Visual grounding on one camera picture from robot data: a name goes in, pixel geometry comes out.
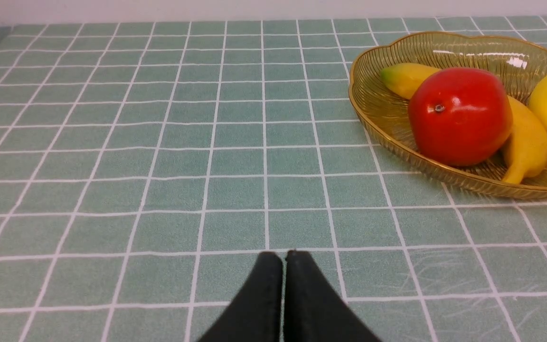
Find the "fruit bowl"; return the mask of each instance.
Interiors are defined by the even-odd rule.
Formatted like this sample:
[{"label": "fruit bowl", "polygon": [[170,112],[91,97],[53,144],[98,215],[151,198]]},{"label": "fruit bowl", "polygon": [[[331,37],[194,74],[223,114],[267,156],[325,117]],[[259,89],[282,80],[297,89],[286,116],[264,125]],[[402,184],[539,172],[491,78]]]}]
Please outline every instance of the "fruit bowl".
[{"label": "fruit bowl", "polygon": [[408,121],[408,100],[389,91],[380,78],[381,69],[398,63],[486,69],[501,78],[508,95],[527,104],[532,89],[547,75],[547,49],[508,37],[420,32],[362,52],[352,63],[349,76],[349,99],[361,123],[378,143],[413,169],[483,195],[547,199],[547,166],[537,177],[510,184],[501,181],[507,167],[499,152],[465,168],[450,167],[421,155]]}]

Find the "green checkered tablecloth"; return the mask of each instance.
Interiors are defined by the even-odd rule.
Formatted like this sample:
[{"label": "green checkered tablecloth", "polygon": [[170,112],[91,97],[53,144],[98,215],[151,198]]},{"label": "green checkered tablecloth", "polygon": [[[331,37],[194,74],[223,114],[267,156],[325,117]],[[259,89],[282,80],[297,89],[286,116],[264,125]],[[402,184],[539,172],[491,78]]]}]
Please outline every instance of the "green checkered tablecloth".
[{"label": "green checkered tablecloth", "polygon": [[389,342],[547,341],[547,202],[365,134],[351,61],[547,17],[16,26],[0,41],[0,342],[190,342],[256,254],[312,251]]}]

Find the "banana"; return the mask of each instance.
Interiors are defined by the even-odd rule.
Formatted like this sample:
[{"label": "banana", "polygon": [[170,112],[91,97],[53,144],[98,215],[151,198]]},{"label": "banana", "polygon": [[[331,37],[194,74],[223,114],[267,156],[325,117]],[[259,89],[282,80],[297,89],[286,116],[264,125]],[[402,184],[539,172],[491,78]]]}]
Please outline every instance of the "banana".
[{"label": "banana", "polygon": [[389,90],[410,100],[423,81],[436,71],[440,69],[417,63],[399,63],[382,69],[380,76]]},{"label": "banana", "polygon": [[508,96],[514,125],[510,138],[501,147],[508,166],[501,181],[521,184],[523,178],[539,175],[547,165],[547,131],[527,106]]},{"label": "banana", "polygon": [[[439,70],[418,63],[399,63],[382,69],[380,77],[390,91],[410,100],[421,83]],[[547,165],[547,131],[527,106],[510,95],[508,101],[514,124],[500,150],[508,167],[502,181],[521,184],[524,178],[538,176]]]}]

